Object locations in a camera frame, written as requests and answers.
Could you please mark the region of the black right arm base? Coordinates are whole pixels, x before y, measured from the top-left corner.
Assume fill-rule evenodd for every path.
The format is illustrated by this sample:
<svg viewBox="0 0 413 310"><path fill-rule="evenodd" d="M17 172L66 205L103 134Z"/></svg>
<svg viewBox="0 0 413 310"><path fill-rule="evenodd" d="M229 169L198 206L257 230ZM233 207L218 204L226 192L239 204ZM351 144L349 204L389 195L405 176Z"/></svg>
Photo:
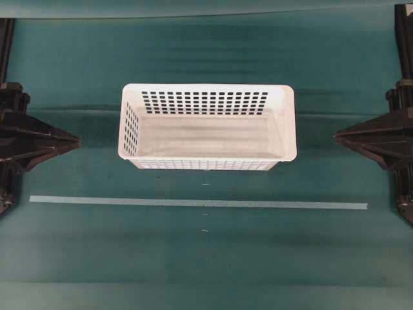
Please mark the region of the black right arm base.
<svg viewBox="0 0 413 310"><path fill-rule="evenodd" d="M402 78L396 84L400 107L410 112L412 123L412 3L394 7L395 31ZM399 213L412 225L412 162L400 172Z"/></svg>

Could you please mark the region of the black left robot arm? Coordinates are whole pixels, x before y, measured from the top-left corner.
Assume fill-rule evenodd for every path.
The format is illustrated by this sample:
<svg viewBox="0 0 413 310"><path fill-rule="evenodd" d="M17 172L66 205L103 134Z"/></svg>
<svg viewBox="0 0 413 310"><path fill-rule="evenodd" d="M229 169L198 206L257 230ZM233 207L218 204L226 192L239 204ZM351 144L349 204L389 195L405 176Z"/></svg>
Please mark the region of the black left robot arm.
<svg viewBox="0 0 413 310"><path fill-rule="evenodd" d="M1 163L19 172L80 147L81 139L27 114L30 96L19 83L1 84Z"/></svg>

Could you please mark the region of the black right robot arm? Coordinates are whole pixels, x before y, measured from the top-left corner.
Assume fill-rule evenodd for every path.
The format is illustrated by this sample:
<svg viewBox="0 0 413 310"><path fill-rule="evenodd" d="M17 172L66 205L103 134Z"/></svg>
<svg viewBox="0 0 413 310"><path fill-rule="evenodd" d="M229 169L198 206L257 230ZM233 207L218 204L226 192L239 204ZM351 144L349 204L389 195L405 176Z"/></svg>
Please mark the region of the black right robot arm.
<svg viewBox="0 0 413 310"><path fill-rule="evenodd" d="M335 133L337 143L386 171L412 164L412 80L402 79L385 95L390 112Z"/></svg>

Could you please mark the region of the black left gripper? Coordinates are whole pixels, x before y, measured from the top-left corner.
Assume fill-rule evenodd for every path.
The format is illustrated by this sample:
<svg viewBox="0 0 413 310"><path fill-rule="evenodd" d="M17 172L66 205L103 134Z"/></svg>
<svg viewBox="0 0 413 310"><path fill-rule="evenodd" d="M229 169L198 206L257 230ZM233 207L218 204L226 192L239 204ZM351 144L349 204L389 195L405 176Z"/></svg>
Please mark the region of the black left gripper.
<svg viewBox="0 0 413 310"><path fill-rule="evenodd" d="M80 138L20 112L1 113L1 163L19 172L80 147Z"/></svg>

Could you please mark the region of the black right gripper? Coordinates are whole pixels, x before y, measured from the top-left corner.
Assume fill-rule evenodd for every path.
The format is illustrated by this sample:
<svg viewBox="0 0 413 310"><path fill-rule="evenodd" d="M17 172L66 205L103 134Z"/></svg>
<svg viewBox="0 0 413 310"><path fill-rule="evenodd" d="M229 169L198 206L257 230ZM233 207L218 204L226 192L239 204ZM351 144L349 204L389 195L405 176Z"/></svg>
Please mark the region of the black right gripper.
<svg viewBox="0 0 413 310"><path fill-rule="evenodd" d="M411 114L384 114L339 130L334 139L386 171L396 171L412 163Z"/></svg>

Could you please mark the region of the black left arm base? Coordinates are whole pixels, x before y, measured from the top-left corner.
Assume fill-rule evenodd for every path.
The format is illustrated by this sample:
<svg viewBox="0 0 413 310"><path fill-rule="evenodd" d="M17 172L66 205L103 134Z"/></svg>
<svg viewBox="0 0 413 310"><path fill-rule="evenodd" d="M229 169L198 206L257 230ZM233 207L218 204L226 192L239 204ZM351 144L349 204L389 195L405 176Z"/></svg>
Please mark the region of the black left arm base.
<svg viewBox="0 0 413 310"><path fill-rule="evenodd" d="M14 18L1 18L1 87L5 86L6 83L14 26ZM11 173L10 164L1 162L1 217L6 214L14 202L13 184L14 177Z"/></svg>

